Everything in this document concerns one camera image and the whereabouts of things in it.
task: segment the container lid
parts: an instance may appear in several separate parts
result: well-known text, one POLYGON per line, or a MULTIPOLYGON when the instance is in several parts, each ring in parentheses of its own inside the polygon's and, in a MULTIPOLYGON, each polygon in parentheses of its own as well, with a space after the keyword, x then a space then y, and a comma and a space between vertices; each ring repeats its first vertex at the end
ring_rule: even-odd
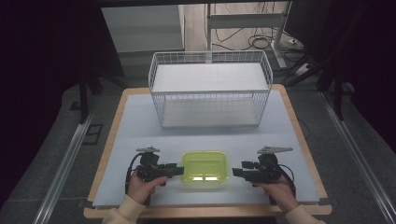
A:
POLYGON ((219 183, 228 178, 227 160, 221 151, 191 151, 183 155, 185 183, 219 183))

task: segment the metal rail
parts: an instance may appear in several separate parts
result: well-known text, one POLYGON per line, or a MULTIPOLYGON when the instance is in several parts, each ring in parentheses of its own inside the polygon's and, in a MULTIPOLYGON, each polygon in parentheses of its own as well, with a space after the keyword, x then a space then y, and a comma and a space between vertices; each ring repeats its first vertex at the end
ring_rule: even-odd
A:
POLYGON ((327 108, 327 111, 330 114, 330 117, 332 118, 332 121, 335 124, 335 127, 337 128, 337 131, 343 138, 352 159, 354 160, 359 171, 361 172, 361 175, 366 182, 367 187, 372 192, 375 201, 379 206, 379 209, 381 210, 388 223, 396 223, 396 210, 393 206, 392 200, 382 187, 381 182, 376 178, 375 173, 370 168, 367 160, 364 159, 361 150, 353 139, 353 136, 350 134, 347 126, 334 113, 332 109, 332 100, 330 99, 329 95, 321 92, 320 96, 323 99, 323 102, 327 108))
POLYGON ((84 139, 85 133, 90 126, 92 115, 96 107, 98 98, 99 96, 92 97, 91 109, 87 116, 87 119, 84 123, 78 125, 76 132, 70 142, 70 145, 68 146, 64 154, 64 158, 59 165, 58 171, 49 186, 49 190, 47 191, 47 194, 44 197, 37 214, 35 215, 35 220, 33 221, 34 224, 46 224, 49 222, 55 204, 57 203, 59 196, 61 195, 62 189, 64 187, 64 182, 66 181, 67 176, 70 173, 73 162, 81 146, 82 140, 84 139))

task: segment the gray carpet floor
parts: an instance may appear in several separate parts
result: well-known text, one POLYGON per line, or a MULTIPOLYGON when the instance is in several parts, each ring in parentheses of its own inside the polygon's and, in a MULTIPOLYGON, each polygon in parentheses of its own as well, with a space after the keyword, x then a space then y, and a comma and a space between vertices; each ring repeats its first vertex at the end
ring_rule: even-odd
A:
MULTIPOLYGON (((276 69, 273 55, 269 53, 268 57, 273 69, 276 69)), ((138 66, 142 70, 146 69, 142 64, 138 66)), ((285 75, 281 73, 275 73, 274 82, 280 83, 284 77, 285 75)), ((332 213, 328 216, 318 216, 318 218, 327 223, 387 223, 315 88, 317 78, 311 77, 295 87, 287 88, 287 92, 332 203, 332 213)), ((128 72, 123 81, 134 87, 147 86, 144 76, 128 76, 128 72)), ((79 150, 49 223, 101 223, 99 219, 87 219, 83 216, 83 204, 90 192, 122 94, 119 86, 106 79, 101 79, 101 82, 104 85, 104 91, 99 95, 91 125, 100 125, 102 131, 97 142, 95 142, 95 136, 85 137, 85 144, 79 150)), ((33 222, 78 126, 79 111, 70 110, 74 102, 78 102, 78 87, 73 87, 64 93, 63 106, 58 118, 30 168, 4 204, 0 213, 0 223, 33 222)), ((343 115, 345 124, 361 148, 365 159, 389 197, 396 201, 396 176, 393 173, 396 170, 395 154, 359 114, 347 96, 343 99, 343 115)), ((193 223, 209 223, 204 219, 194 221, 193 223)), ((243 218, 214 221, 217 223, 265 223, 267 220, 243 218)), ((172 220, 146 222, 171 223, 172 220)), ((287 223, 283 217, 277 217, 276 222, 287 223)))

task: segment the person's left hand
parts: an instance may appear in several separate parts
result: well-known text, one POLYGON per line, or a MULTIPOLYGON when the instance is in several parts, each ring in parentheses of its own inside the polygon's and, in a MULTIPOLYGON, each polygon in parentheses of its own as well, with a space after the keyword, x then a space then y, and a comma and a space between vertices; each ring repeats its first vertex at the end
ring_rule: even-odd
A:
POLYGON ((150 194, 155 192, 155 187, 166 182, 166 176, 158 177, 150 182, 144 182, 137 176, 137 171, 131 175, 128 187, 128 196, 135 202, 144 204, 150 194))

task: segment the hand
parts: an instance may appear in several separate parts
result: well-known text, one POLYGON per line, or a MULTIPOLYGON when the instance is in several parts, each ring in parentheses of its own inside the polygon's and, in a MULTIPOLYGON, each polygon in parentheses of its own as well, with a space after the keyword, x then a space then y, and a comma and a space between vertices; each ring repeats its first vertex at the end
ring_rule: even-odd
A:
POLYGON ((284 213, 296 208, 299 204, 294 198, 293 192, 289 186, 288 180, 281 176, 276 183, 251 183, 254 186, 261 187, 265 190, 265 194, 271 195, 284 213))
POLYGON ((155 187, 165 183, 167 180, 166 176, 158 177, 150 182, 144 182, 137 177, 137 171, 131 175, 128 187, 128 196, 131 197, 135 202, 144 204, 145 200, 150 194, 155 192, 155 187))

